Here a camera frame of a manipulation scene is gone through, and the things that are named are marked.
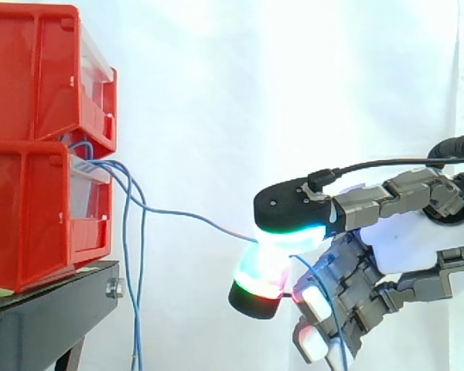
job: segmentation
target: black table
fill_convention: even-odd
[[[98,261],[24,294],[0,298],[0,371],[77,370],[84,336],[118,303],[117,261]]]

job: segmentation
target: cable connector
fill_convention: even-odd
[[[308,175],[308,187],[313,192],[322,192],[324,186],[334,183],[341,176],[339,168],[324,168]]]

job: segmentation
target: black cable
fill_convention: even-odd
[[[396,165],[454,165],[464,164],[464,158],[395,158],[388,160],[376,160],[369,162],[361,162],[347,166],[345,168],[334,168],[333,172],[337,178],[350,172],[356,172],[366,168],[377,168],[380,166],[396,166]]]

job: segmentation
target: black connector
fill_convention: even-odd
[[[325,168],[308,175],[308,187],[313,192],[322,192],[323,187],[334,183],[342,173],[338,168]]]
[[[464,158],[464,135],[441,141],[431,149],[428,158]],[[430,166],[444,168],[442,164]]]

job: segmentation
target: white fingertip pad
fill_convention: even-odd
[[[302,293],[302,300],[308,305],[318,321],[325,321],[332,315],[332,309],[322,292],[316,286],[306,288]]]
[[[340,343],[340,338],[330,340],[326,361],[330,364],[333,371],[344,371],[342,347],[340,346]],[[344,348],[346,350],[347,368],[350,368],[354,363],[354,358],[346,343],[344,343]]]
[[[299,345],[311,362],[323,359],[329,351],[328,345],[314,326],[304,327],[299,332]]]

